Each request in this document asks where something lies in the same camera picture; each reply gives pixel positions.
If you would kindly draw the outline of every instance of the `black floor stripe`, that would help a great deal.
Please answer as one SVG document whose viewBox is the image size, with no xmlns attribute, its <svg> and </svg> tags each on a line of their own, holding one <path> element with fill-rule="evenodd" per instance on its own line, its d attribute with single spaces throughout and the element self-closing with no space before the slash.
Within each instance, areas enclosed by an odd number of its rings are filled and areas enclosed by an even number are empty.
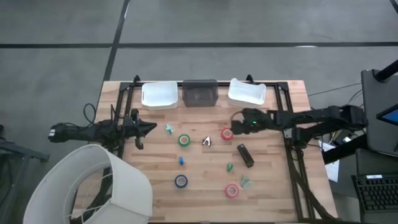
<svg viewBox="0 0 398 224">
<path fill-rule="evenodd" d="M 112 44 L 0 44 L 0 49 L 107 49 Z"/>
<path fill-rule="evenodd" d="M 233 47 L 398 47 L 398 42 L 213 42 L 213 43 L 130 43 L 119 44 L 120 49 L 181 49 Z"/>
<path fill-rule="evenodd" d="M 120 41 L 120 36 L 122 35 L 124 21 L 126 20 L 127 10 L 129 7 L 130 0 L 124 0 L 122 11 L 120 13 L 118 27 L 114 35 L 113 44 L 111 48 L 111 53 L 109 54 L 109 59 L 106 64 L 105 74 L 103 81 L 109 81 L 111 79 L 112 68 L 114 64 L 114 59 L 116 57 L 116 52 L 118 51 L 118 44 Z"/>
<path fill-rule="evenodd" d="M 233 47 L 398 47 L 398 42 L 198 42 L 198 43 L 123 43 L 123 44 L 0 44 L 0 49 L 192 49 Z"/>
<path fill-rule="evenodd" d="M 398 3 L 396 0 L 390 0 L 392 7 L 396 10 L 396 13 L 398 14 Z"/>
</svg>

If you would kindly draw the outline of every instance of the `keyboard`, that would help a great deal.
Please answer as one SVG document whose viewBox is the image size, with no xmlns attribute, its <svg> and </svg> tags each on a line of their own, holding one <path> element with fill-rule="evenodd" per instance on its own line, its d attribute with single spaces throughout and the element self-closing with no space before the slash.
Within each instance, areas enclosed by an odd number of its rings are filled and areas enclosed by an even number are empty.
<svg viewBox="0 0 398 224">
<path fill-rule="evenodd" d="M 398 174 L 352 176 L 365 213 L 398 211 Z"/>
</svg>

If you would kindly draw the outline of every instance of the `blue tape roll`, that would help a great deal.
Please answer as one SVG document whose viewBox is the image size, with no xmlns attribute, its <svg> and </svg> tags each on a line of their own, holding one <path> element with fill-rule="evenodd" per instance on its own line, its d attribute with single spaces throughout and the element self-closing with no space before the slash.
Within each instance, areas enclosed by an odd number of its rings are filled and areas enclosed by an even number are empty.
<svg viewBox="0 0 398 224">
<path fill-rule="evenodd" d="M 178 180 L 183 179 L 185 182 L 183 184 L 179 184 Z M 178 188 L 184 188 L 188 185 L 188 179 L 185 175 L 178 175 L 175 179 L 174 179 L 174 183 Z"/>
</svg>

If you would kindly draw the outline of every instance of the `concrete floor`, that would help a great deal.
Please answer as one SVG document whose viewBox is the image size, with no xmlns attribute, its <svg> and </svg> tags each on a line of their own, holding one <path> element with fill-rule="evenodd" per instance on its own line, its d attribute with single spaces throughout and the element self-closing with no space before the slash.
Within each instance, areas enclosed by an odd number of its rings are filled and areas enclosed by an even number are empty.
<svg viewBox="0 0 398 224">
<path fill-rule="evenodd" d="M 0 1 L 0 44 L 112 43 L 123 0 Z M 121 42 L 398 41 L 398 14 L 388 0 L 138 0 Z M 309 94 L 360 82 L 363 69 L 384 68 L 398 47 L 119 49 L 110 80 L 305 80 Z M 84 125 L 97 104 L 110 49 L 0 49 L 0 123 L 6 137 L 51 154 L 33 162 L 12 217 L 46 172 L 84 142 L 52 144 L 51 125 Z M 360 86 L 310 96 L 314 108 L 345 104 Z M 358 98 L 354 104 L 360 105 Z M 358 201 L 335 195 L 339 216 L 359 220 Z"/>
</svg>

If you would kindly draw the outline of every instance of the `white lamp shade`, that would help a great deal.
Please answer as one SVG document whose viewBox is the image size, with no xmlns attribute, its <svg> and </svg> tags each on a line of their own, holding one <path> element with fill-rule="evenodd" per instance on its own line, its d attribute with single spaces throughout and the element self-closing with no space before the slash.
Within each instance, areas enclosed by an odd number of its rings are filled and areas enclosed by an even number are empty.
<svg viewBox="0 0 398 224">
<path fill-rule="evenodd" d="M 147 223 L 152 216 L 152 187 L 138 169 L 103 147 L 83 146 L 48 172 L 27 205 L 24 224 L 69 223 L 74 192 L 93 172 L 112 168 L 112 197 L 85 220 L 86 224 Z"/>
</svg>

